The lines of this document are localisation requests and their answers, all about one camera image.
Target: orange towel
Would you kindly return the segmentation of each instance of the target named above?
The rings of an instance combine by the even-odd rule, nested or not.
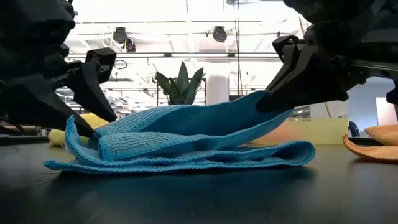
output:
[[[398,162],[398,125],[374,126],[365,132],[385,146],[360,147],[343,137],[343,144],[354,154],[379,162]]]

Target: yellow object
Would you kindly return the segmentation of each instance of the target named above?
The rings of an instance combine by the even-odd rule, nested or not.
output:
[[[348,124],[347,119],[289,118],[271,133],[251,143],[270,146],[304,140],[312,144],[341,144],[341,137],[348,132]]]
[[[360,147],[345,135],[343,143],[347,149],[363,159],[398,163],[398,125],[374,126],[366,128],[365,132],[385,146]]]
[[[98,117],[95,114],[82,114],[80,115],[93,129],[96,129],[98,127],[104,126],[106,124],[109,124],[109,122],[103,120],[102,118]],[[80,139],[84,142],[88,142],[87,137],[80,136]],[[49,133],[49,140],[50,140],[50,145],[57,147],[61,146],[65,142],[65,132],[57,129],[53,129]]]

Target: desk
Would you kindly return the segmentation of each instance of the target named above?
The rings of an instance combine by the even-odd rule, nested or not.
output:
[[[0,147],[1,223],[397,223],[398,165],[318,146],[305,167],[163,175],[59,174],[48,144]]]

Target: potted plant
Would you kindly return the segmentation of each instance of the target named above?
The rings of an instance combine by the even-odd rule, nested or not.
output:
[[[189,79],[185,63],[181,63],[177,78],[167,78],[156,71],[157,83],[163,89],[163,94],[169,99],[169,105],[191,105],[197,95],[202,78],[205,76],[203,68],[197,70]]]

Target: blue towel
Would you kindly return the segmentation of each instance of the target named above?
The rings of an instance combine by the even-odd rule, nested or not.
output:
[[[257,112],[254,105],[266,95],[266,91],[257,91],[217,105],[173,105],[141,111],[96,129],[87,145],[80,141],[71,117],[65,139],[68,152],[76,159],[45,161],[44,166],[109,174],[302,166],[310,162],[315,149],[306,141],[242,146],[277,128],[292,112]]]

